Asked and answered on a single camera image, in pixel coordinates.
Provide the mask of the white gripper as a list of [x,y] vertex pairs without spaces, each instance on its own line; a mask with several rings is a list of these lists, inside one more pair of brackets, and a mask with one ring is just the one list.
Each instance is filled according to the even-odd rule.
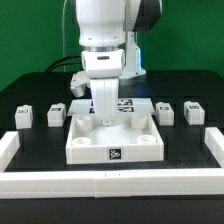
[[[70,83],[70,90],[75,97],[85,94],[85,88],[90,84],[95,115],[110,125],[117,113],[119,79],[125,64],[123,49],[108,52],[81,53],[83,70],[74,73]],[[106,82],[106,109],[105,109],[105,82]]]

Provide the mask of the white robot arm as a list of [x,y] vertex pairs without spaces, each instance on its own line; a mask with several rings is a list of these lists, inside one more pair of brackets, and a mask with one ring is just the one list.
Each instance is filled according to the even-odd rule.
[[89,88],[96,118],[109,125],[117,114],[118,89],[142,78],[135,35],[152,29],[162,15],[162,0],[73,0],[83,47],[83,70],[70,89],[81,97]]

